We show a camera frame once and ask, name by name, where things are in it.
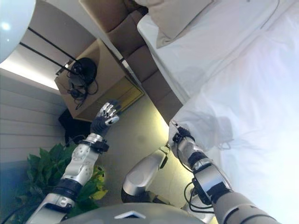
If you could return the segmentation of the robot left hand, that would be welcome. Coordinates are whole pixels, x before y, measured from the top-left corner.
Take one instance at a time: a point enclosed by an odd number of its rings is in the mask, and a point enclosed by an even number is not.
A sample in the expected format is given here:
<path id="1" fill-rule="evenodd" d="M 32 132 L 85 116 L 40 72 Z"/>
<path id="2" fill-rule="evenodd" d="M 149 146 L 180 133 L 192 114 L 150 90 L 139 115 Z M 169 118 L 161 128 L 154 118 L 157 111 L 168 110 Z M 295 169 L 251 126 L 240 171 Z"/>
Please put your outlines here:
<path id="1" fill-rule="evenodd" d="M 119 121 L 121 105 L 117 100 L 106 102 L 98 111 L 96 117 L 91 123 L 90 133 L 104 137 L 109 128 Z"/>

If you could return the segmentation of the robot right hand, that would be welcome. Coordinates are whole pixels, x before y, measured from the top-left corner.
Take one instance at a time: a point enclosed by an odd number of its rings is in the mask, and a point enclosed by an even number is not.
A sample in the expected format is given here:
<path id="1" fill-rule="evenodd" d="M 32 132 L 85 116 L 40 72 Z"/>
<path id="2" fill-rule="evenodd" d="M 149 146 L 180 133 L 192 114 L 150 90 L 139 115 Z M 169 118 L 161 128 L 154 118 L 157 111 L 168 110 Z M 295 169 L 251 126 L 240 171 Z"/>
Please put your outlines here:
<path id="1" fill-rule="evenodd" d="M 186 136 L 188 134 L 188 130 L 181 127 L 175 120 L 171 120 L 172 126 L 175 128 L 176 132 L 179 133 L 182 136 Z"/>

